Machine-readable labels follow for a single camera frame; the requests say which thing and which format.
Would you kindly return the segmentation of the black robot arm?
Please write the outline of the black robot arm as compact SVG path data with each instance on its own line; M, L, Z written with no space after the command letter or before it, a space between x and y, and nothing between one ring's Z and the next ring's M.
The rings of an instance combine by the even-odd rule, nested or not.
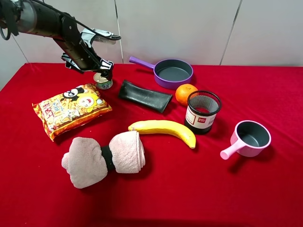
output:
M0 28L7 34L4 40L19 33L52 38L63 50L61 59L69 69L84 73L100 73L112 79L114 64L99 57L93 42L115 44L119 35L109 31L89 28L68 13L45 4L40 0L2 0L0 2Z

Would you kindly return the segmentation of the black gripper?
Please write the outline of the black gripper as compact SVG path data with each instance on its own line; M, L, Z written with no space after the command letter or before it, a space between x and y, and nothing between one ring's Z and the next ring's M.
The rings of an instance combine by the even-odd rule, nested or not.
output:
M80 35L53 38L53 40L63 50L61 59L65 61L66 68L79 73L85 71L99 72L108 81L112 80L114 63L101 60L95 52L84 44Z

